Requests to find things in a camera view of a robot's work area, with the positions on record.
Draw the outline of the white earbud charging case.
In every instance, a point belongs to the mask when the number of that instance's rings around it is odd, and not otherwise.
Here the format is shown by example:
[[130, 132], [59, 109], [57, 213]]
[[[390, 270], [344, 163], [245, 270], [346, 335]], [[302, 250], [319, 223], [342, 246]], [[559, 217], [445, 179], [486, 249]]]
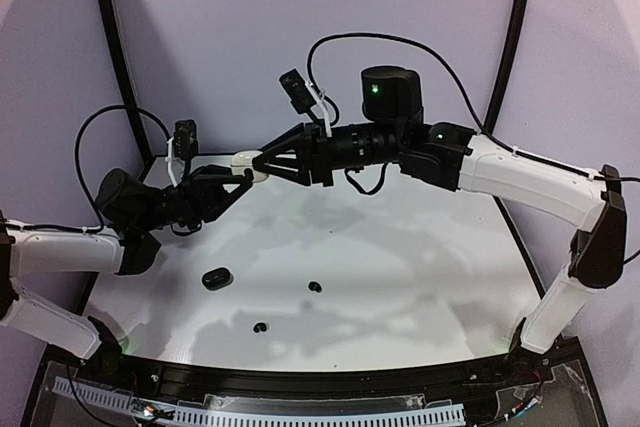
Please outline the white earbud charging case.
[[253, 166], [253, 160], [260, 156], [260, 150], [246, 150], [235, 153], [230, 159], [230, 169], [234, 176], [244, 176], [247, 172], [252, 174], [253, 183], [262, 183], [269, 178], [267, 173], [257, 171]]

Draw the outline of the black earbud charging case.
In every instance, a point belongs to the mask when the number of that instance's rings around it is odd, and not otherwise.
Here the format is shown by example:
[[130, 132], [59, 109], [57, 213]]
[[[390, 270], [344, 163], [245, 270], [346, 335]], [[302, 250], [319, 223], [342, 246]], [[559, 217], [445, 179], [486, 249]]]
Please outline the black earbud charging case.
[[201, 278], [202, 285], [209, 291], [217, 291], [227, 287], [233, 280], [233, 274], [226, 267], [219, 267], [208, 271]]

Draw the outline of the black earbud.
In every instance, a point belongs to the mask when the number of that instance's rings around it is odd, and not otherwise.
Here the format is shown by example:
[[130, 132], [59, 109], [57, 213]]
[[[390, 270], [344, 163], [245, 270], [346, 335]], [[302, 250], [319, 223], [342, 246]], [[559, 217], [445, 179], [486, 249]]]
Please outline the black earbud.
[[316, 281], [311, 281], [308, 284], [308, 289], [312, 292], [316, 292], [316, 293], [321, 293], [322, 292], [322, 286], [316, 282]]
[[264, 322], [256, 323], [253, 327], [255, 333], [264, 333], [269, 329], [269, 326]]

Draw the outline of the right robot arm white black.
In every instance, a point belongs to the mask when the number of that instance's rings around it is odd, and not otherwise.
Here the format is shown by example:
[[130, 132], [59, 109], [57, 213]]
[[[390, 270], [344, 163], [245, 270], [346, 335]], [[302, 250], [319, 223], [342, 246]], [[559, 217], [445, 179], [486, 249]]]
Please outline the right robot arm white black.
[[573, 225], [568, 260], [512, 343], [539, 355], [549, 351], [587, 300], [622, 276], [627, 212], [618, 171], [536, 157], [448, 122], [428, 125], [413, 70], [373, 66], [362, 71], [361, 82], [365, 123], [300, 124], [265, 145], [253, 168], [304, 186], [329, 187], [336, 170], [394, 163], [431, 186], [520, 203]]

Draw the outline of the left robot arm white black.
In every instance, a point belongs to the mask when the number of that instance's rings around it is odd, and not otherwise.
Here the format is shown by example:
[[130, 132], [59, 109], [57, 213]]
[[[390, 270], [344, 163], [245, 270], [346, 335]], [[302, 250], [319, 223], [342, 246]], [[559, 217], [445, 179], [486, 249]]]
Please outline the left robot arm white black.
[[109, 327], [74, 314], [30, 291], [21, 278], [45, 272], [133, 276], [154, 263], [153, 231], [199, 231], [217, 220], [253, 185], [249, 167], [205, 165], [177, 185], [148, 186], [116, 168], [103, 179], [95, 205], [104, 228], [38, 227], [1, 222], [1, 324], [57, 346], [85, 362], [109, 364], [122, 354]]

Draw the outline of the black earbud front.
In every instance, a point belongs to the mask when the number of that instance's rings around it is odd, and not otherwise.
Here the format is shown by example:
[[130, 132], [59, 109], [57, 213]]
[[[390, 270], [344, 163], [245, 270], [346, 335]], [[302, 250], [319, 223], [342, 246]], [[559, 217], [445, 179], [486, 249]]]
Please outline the black earbud front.
[[256, 323], [253, 327], [255, 333], [264, 333], [269, 329], [269, 326], [264, 322]]

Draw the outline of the black front aluminium rail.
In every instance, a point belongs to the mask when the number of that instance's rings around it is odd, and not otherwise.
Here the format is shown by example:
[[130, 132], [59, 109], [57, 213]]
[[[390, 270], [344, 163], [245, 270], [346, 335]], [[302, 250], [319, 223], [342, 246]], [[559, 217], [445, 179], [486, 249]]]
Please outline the black front aluminium rail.
[[275, 372], [196, 366], [125, 356], [109, 382], [138, 394], [202, 400], [207, 394], [286, 399], [346, 399], [393, 394], [469, 397], [536, 381], [524, 364], [510, 366], [501, 355], [414, 368]]

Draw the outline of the left black frame post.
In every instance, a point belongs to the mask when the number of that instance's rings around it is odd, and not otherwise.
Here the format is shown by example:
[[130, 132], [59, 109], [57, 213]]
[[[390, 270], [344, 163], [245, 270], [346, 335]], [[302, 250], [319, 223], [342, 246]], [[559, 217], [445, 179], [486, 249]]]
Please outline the left black frame post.
[[147, 165], [153, 159], [153, 155], [134, 93], [132, 78], [121, 41], [114, 2], [113, 0], [97, 0], [97, 2], [118, 91], [125, 106], [126, 117], [138, 153], [143, 163]]

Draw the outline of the black frame post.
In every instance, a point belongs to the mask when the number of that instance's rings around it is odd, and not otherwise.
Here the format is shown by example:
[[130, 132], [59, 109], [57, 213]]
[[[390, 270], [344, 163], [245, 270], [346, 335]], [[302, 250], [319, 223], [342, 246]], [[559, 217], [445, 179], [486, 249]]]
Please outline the black frame post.
[[513, 0], [496, 78], [484, 118], [489, 133], [495, 131], [509, 85], [519, 40], [524, 25], [528, 0]]
[[132, 78], [121, 41], [114, 2], [113, 0], [97, 0], [97, 2], [118, 91], [125, 106], [126, 117], [138, 153], [143, 163], [147, 165], [153, 159], [153, 155], [134, 93]]

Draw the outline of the right black frame post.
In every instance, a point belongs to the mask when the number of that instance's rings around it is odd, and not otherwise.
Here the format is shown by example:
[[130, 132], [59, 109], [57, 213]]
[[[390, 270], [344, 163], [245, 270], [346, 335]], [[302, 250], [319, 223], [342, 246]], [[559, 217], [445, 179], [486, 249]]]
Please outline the right black frame post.
[[524, 25], [528, 0], [513, 0], [496, 78], [484, 118], [489, 133], [495, 131], [509, 85], [519, 40]]

